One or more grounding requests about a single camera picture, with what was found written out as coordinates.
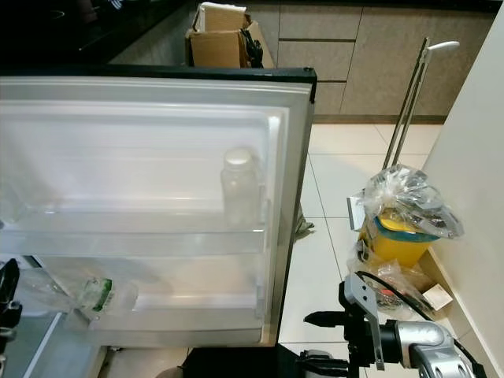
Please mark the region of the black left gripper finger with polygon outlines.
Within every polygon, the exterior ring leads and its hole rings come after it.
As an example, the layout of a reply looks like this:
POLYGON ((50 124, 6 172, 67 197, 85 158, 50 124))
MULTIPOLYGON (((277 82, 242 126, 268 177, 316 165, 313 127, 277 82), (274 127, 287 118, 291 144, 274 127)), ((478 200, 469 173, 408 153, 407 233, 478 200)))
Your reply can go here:
POLYGON ((20 267, 15 258, 10 258, 0 268, 0 312, 21 309, 15 300, 16 288, 20 280, 20 267))

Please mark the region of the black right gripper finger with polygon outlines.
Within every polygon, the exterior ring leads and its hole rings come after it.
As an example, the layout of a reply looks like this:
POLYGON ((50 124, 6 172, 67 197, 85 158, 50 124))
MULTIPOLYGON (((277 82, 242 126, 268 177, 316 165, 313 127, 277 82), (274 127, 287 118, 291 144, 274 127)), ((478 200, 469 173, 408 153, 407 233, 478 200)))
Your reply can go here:
POLYGON ((350 321, 350 314, 346 312, 312 312, 306 314, 303 321, 322 328, 346 327, 350 321))
POLYGON ((301 356, 299 370, 303 378, 348 377, 350 366, 346 360, 327 356, 301 356))

